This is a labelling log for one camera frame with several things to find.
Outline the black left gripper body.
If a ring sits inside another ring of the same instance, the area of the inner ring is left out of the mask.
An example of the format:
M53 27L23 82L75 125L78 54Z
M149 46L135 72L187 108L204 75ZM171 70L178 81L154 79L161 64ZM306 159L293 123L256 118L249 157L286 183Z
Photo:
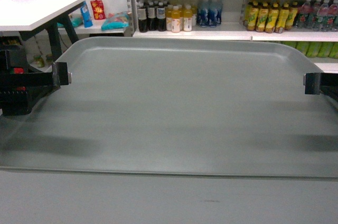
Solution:
M21 45L1 45L1 75L42 72L30 66ZM1 110L5 116L31 113L35 104L59 87L1 87Z

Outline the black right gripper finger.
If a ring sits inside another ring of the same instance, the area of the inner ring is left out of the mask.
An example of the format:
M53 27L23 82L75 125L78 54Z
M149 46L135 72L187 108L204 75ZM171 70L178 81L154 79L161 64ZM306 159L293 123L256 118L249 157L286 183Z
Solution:
M337 95L337 73L312 72L303 77L306 95Z

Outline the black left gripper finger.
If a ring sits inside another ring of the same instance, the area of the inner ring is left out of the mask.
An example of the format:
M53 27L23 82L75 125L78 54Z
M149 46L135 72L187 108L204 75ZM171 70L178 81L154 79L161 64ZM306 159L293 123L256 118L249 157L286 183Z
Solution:
M72 73L66 62L54 62L51 72L2 74L1 87L59 87L72 82Z

